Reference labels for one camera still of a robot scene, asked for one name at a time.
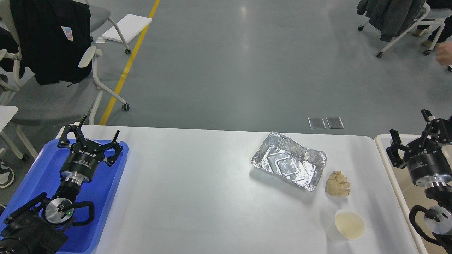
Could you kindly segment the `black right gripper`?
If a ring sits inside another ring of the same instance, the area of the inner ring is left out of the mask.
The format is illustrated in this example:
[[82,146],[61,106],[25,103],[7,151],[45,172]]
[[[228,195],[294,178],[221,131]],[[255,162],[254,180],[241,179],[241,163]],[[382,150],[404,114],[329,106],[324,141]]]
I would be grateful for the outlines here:
[[[449,119],[435,118],[429,110],[422,109],[421,114],[426,122],[421,134],[422,140],[431,140],[435,143],[449,144],[452,141],[452,117]],[[403,145],[397,130],[389,131],[391,143],[386,148],[386,154],[391,164],[397,168],[408,168],[412,183],[420,187],[448,186],[451,182],[451,166],[447,156],[440,148],[429,151],[412,140]]]

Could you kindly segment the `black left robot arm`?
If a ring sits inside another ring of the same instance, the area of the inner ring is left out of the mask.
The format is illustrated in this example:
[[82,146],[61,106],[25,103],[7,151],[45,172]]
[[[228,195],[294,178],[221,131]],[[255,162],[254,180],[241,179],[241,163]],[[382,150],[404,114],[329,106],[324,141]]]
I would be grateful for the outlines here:
[[55,254],[68,240],[71,226],[85,226],[95,219],[92,201],[76,201],[84,183],[90,183],[101,162],[112,166],[123,151],[119,130],[106,144],[84,137],[81,127],[67,125],[58,147],[69,154],[60,169],[61,183],[55,194],[43,192],[8,215],[1,232],[2,254]]

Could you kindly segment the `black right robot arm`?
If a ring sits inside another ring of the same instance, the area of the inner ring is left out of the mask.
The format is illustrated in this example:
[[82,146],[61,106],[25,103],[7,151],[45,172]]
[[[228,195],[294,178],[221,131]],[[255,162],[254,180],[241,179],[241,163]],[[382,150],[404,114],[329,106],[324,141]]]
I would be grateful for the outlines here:
[[425,196],[437,202],[425,208],[415,205],[408,218],[414,230],[425,240],[451,253],[452,180],[451,166],[442,152],[451,145],[451,119],[435,118],[421,110],[426,122],[420,137],[404,145],[397,130],[391,129],[386,154],[397,168],[407,168],[412,183],[425,188]]

